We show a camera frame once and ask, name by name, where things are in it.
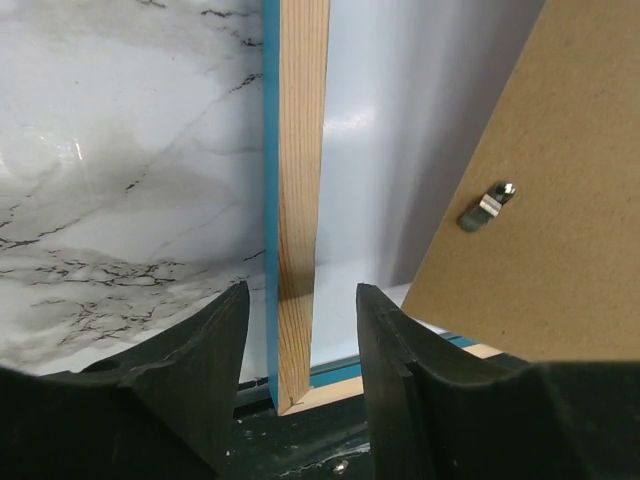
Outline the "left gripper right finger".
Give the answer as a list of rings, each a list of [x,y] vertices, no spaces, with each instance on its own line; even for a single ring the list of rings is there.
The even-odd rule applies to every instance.
[[[356,291],[378,479],[635,479],[639,366],[478,358],[378,287]]]

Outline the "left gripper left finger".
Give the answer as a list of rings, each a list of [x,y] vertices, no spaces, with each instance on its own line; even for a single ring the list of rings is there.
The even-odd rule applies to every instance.
[[[188,319],[78,373],[1,372],[5,479],[217,479],[250,293],[232,285]]]

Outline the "brown fibreboard backing board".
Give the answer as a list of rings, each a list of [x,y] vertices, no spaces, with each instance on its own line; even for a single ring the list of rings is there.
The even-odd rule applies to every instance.
[[[403,303],[529,361],[639,356],[639,5],[549,1]]]

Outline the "blue wooden picture frame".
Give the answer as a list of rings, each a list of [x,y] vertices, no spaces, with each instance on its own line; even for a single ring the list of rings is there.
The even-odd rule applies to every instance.
[[[267,365],[281,415],[311,390],[359,378],[358,351],[311,362],[333,2],[263,5]]]

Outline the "glossy plant photo board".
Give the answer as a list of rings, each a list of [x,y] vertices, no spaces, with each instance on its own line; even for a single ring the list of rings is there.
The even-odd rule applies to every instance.
[[[541,9],[332,3],[313,365],[357,353],[358,284],[404,298]]]

